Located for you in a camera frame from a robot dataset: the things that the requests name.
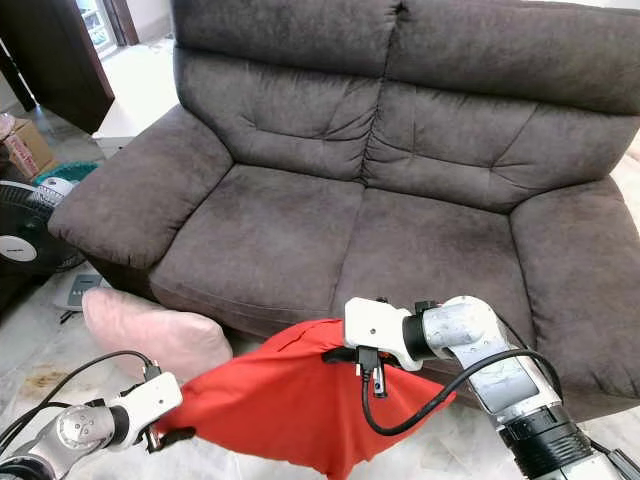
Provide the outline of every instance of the backrest cushion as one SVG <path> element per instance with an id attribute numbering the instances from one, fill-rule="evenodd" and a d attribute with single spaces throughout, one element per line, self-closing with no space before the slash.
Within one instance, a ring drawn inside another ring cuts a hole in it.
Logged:
<path id="1" fill-rule="evenodd" d="M 174 0 L 181 103 L 235 161 L 496 212 L 604 177 L 640 15 L 516 0 Z"/>
<path id="2" fill-rule="evenodd" d="M 497 212 L 600 179 L 640 126 L 638 45 L 633 12 L 402 0 L 363 177 Z"/>
<path id="3" fill-rule="evenodd" d="M 603 178 L 639 120 L 389 81 L 363 177 L 371 187 L 508 212 L 537 193 Z"/>
<path id="4" fill-rule="evenodd" d="M 234 160 L 360 175 L 396 0 L 175 0 L 181 103 Z"/>

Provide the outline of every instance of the dark wooden door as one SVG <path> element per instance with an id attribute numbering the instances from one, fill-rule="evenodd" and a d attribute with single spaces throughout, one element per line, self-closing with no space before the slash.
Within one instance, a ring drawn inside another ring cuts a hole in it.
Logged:
<path id="1" fill-rule="evenodd" d="M 0 39 L 38 103 L 98 129 L 114 95 L 75 0 L 0 0 Z"/>

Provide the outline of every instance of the electric fan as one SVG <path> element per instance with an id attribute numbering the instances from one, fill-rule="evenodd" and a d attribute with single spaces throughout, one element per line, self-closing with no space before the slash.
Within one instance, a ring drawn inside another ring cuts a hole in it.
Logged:
<path id="1" fill-rule="evenodd" d="M 39 187 L 0 180 L 0 263 L 2 270 L 50 275 L 84 261 L 82 254 L 53 237 L 47 222 L 73 184 L 48 178 Z"/>

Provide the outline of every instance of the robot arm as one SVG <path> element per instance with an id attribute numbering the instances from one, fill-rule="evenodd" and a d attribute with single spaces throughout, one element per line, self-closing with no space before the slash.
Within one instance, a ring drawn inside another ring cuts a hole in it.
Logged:
<path id="1" fill-rule="evenodd" d="M 165 372 L 103 407 L 66 408 L 34 440 L 0 461 L 0 479 L 62 479 L 82 457 L 96 450 L 130 447 L 151 423 L 181 403 L 178 382 Z M 147 438 L 150 450 L 157 448 L 157 438 L 151 434 Z"/>
<path id="2" fill-rule="evenodd" d="M 353 298 L 345 306 L 344 337 L 347 347 L 358 350 L 357 362 L 371 370 L 366 374 L 372 374 L 378 398 L 386 396 L 384 366 L 371 360 L 372 356 L 377 360 L 378 352 L 393 355 L 402 368 L 415 371 L 428 359 L 455 358 L 468 368 L 513 349 L 492 308 L 469 296 L 441 306 L 431 302 L 416 315 L 387 303 Z M 591 441 L 531 358 L 493 363 L 471 375 L 469 382 L 525 477 L 640 479 L 638 467 L 621 452 L 606 456 L 591 449 Z"/>

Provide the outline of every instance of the floor stain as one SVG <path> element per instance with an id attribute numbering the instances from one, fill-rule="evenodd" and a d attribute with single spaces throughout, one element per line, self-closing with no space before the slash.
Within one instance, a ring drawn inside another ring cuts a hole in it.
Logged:
<path id="1" fill-rule="evenodd" d="M 59 370 L 47 370 L 42 369 L 26 378 L 24 386 L 29 390 L 39 390 L 42 388 L 53 388 L 60 380 L 67 375 L 67 372 L 61 372 Z"/>

